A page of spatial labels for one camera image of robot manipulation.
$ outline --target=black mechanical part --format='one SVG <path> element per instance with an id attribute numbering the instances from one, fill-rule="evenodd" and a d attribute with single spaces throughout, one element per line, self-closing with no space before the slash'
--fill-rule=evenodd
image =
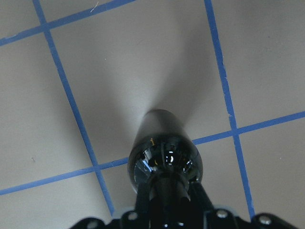
<path id="1" fill-rule="evenodd" d="M 226 209 L 215 209 L 201 185 L 199 152 L 168 111 L 145 115 L 128 172 L 137 192 L 135 209 L 108 225 L 87 218 L 71 229 L 296 229 L 272 214 L 246 222 Z"/>

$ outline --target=scratch mark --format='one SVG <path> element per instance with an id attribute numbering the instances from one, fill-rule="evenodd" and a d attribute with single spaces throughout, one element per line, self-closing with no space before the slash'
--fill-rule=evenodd
<path id="1" fill-rule="evenodd" d="M 90 13 L 92 13 L 92 11 L 94 11 L 94 9 L 97 7 L 97 4 L 99 4 L 99 1 L 97 1 L 95 7 L 90 11 Z"/>

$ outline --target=tiled floor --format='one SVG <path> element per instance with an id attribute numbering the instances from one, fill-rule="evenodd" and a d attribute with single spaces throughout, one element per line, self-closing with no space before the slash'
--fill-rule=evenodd
<path id="1" fill-rule="evenodd" d="M 185 125 L 213 203 L 303 227 L 305 5 L 211 4 L 3 3 L 0 228 L 132 206 L 126 157 L 151 108 Z"/>

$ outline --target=gray surface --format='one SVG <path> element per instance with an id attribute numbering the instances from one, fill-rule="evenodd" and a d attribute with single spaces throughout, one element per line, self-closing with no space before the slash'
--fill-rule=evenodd
<path id="1" fill-rule="evenodd" d="M 41 5 L 51 21 L 96 2 Z M 213 4 L 238 126 L 305 111 L 303 2 Z M 30 1 L 5 1 L 0 19 L 1 38 L 39 25 Z M 230 130 L 203 1 L 139 0 L 51 33 L 99 163 L 128 156 L 151 108 L 173 112 L 192 139 Z M 0 189 L 90 167 L 43 34 L 0 47 L 0 69 Z M 299 227 L 304 125 L 240 136 L 256 212 Z M 232 138 L 198 148 L 212 201 L 249 219 Z M 126 166 L 102 173 L 115 207 L 132 205 Z M 67 228 L 89 215 L 110 220 L 93 173 L 0 202 L 0 228 Z"/>

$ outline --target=metal bolt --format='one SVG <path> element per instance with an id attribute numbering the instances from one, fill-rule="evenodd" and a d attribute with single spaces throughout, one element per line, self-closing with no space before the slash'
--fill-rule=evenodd
<path id="1" fill-rule="evenodd" d="M 268 216 L 260 216 L 258 220 L 261 224 L 265 224 L 265 225 L 271 224 L 271 219 Z"/>
<path id="2" fill-rule="evenodd" d="M 98 225 L 99 223 L 96 220 L 90 221 L 87 224 L 87 229 L 95 229 Z"/>
<path id="3" fill-rule="evenodd" d="M 216 215 L 219 217 L 219 218 L 226 218 L 228 216 L 228 212 L 225 211 L 225 210 L 218 210 L 216 212 Z"/>
<path id="4" fill-rule="evenodd" d="M 138 218 L 138 214 L 136 212 L 130 212 L 128 215 L 128 220 L 136 220 Z"/>

